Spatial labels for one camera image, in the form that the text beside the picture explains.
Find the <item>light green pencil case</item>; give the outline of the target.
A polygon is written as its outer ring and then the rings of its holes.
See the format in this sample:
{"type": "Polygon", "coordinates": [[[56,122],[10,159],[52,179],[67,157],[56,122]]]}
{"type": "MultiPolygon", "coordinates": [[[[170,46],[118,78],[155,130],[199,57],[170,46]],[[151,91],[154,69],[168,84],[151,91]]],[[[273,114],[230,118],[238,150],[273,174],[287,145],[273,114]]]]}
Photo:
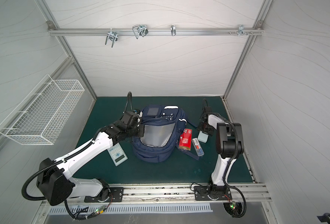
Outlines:
{"type": "Polygon", "coordinates": [[[199,142],[207,143],[209,135],[200,131],[197,137],[199,142]]]}

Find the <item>light green calculator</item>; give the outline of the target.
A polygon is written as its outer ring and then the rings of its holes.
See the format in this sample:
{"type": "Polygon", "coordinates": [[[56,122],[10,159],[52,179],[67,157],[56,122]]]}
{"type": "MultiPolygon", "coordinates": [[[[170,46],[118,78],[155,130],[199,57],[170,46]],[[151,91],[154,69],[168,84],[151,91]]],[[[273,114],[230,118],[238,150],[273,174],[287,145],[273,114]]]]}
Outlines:
{"type": "Polygon", "coordinates": [[[109,148],[108,153],[116,167],[128,159],[120,143],[109,148]]]}

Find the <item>navy blue backpack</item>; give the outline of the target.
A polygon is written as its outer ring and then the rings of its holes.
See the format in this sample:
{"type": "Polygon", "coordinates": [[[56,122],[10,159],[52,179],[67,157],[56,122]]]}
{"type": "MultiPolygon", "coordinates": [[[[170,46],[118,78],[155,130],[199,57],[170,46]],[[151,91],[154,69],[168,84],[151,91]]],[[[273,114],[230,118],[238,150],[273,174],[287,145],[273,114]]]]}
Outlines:
{"type": "Polygon", "coordinates": [[[135,156],[145,162],[160,163],[167,160],[175,148],[199,160],[199,156],[179,148],[180,136],[189,124],[196,128],[185,111],[172,105],[148,105],[142,110],[143,137],[133,137],[135,156]]]}

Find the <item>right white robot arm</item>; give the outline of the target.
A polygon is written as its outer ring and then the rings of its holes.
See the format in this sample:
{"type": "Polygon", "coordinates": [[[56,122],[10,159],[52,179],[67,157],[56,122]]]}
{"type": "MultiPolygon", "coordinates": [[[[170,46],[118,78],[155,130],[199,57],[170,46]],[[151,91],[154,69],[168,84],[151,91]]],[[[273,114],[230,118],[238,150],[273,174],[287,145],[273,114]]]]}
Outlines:
{"type": "Polygon", "coordinates": [[[240,123],[233,123],[204,106],[197,130],[202,134],[216,134],[215,148],[218,154],[211,181],[216,186],[229,186],[227,180],[233,164],[244,152],[243,133],[240,123]]]}

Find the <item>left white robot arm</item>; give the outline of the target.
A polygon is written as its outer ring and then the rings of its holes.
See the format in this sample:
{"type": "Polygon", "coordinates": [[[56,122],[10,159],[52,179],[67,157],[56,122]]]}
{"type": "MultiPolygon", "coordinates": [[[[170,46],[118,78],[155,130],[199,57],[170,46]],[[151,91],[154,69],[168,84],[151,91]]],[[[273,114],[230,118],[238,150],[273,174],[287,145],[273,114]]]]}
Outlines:
{"type": "Polygon", "coordinates": [[[141,122],[141,111],[126,111],[119,120],[98,129],[92,139],[72,152],[55,160],[43,160],[38,172],[25,181],[21,189],[23,198],[47,200],[51,206],[77,197],[93,197],[100,202],[108,200],[110,187],[104,180],[79,179],[74,174],[117,143],[127,138],[142,137],[144,127],[141,122]]]}

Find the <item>red booklet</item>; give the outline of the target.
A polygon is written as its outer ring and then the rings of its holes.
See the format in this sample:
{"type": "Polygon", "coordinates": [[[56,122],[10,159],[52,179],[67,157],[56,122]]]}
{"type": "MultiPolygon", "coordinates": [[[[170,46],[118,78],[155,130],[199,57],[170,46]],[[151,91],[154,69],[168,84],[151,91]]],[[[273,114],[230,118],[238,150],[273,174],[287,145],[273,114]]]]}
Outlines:
{"type": "Polygon", "coordinates": [[[179,139],[179,149],[187,151],[191,150],[192,133],[193,131],[188,128],[183,131],[179,139]]]}

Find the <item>metal double hook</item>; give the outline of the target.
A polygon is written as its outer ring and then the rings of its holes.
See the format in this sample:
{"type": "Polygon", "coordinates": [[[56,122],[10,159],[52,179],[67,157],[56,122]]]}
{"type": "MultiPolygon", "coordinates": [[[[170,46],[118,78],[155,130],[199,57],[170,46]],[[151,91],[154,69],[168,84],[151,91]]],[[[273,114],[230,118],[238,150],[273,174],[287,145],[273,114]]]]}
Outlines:
{"type": "Polygon", "coordinates": [[[133,26],[132,31],[136,39],[138,39],[140,36],[145,37],[149,32],[147,26],[143,24],[133,26]]]}

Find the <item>small metal hook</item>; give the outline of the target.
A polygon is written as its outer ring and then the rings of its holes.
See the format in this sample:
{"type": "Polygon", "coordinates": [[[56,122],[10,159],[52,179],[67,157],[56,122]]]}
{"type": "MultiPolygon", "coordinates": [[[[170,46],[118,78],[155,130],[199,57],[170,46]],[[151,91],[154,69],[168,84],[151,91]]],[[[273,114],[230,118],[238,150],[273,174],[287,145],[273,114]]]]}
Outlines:
{"type": "Polygon", "coordinates": [[[176,35],[176,27],[175,27],[175,25],[171,25],[170,26],[170,29],[171,29],[171,36],[175,36],[176,35]]]}

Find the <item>aluminium cross bar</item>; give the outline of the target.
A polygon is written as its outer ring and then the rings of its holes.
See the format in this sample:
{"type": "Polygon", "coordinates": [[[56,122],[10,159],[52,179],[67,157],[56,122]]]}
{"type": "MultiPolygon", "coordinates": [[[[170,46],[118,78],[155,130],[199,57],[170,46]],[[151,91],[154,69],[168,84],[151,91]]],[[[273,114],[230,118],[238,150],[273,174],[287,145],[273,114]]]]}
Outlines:
{"type": "MultiPolygon", "coordinates": [[[[229,31],[237,31],[238,28],[178,28],[176,27],[175,36],[214,36],[230,35],[229,31]]],[[[118,29],[54,29],[49,30],[51,36],[106,36],[112,30],[118,36],[134,36],[131,28],[118,29]]],[[[245,28],[246,31],[252,31],[253,35],[262,35],[263,29],[245,28]]],[[[148,28],[147,36],[171,36],[171,29],[168,28],[148,28]]]]}

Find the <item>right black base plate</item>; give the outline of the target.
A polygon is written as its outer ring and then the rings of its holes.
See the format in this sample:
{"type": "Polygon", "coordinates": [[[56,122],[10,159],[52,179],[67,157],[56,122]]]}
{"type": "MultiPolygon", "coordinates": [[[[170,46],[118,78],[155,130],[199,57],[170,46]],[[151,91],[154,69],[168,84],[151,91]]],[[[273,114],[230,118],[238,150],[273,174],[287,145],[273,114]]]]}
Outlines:
{"type": "Polygon", "coordinates": [[[226,186],[192,187],[196,201],[232,201],[230,189],[226,186]]]}

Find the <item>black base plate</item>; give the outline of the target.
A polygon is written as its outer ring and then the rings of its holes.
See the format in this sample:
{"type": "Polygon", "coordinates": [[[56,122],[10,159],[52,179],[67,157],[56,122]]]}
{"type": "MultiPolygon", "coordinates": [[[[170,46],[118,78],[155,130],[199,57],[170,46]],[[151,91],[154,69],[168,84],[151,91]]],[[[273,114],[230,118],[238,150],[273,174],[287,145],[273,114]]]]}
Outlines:
{"type": "Polygon", "coordinates": [[[108,203],[108,202],[122,202],[124,194],[123,187],[110,187],[104,192],[101,192],[96,197],[86,196],[85,203],[108,203]]]}
{"type": "Polygon", "coordinates": [[[226,186],[192,187],[196,201],[232,201],[230,189],[226,186]]]}

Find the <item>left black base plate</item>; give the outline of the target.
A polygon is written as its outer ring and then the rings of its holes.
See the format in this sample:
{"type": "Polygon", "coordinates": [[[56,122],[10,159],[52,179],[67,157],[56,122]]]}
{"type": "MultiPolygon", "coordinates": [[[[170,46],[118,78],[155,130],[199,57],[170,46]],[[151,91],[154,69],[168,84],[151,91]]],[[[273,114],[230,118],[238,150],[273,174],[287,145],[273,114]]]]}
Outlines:
{"type": "Polygon", "coordinates": [[[85,203],[108,203],[108,202],[122,202],[124,194],[123,187],[110,187],[104,192],[101,192],[96,197],[86,196],[85,203]]]}

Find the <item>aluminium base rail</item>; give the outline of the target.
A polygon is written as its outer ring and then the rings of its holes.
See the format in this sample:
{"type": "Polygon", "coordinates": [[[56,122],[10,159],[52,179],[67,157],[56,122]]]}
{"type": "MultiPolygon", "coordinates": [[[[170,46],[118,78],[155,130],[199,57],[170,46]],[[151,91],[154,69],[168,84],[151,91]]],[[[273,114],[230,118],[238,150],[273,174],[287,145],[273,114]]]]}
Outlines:
{"type": "MultiPolygon", "coordinates": [[[[122,204],[196,203],[190,183],[173,184],[111,184],[122,187],[122,204]]],[[[272,198],[263,183],[231,183],[244,195],[246,202],[271,202],[272,198]]]]}

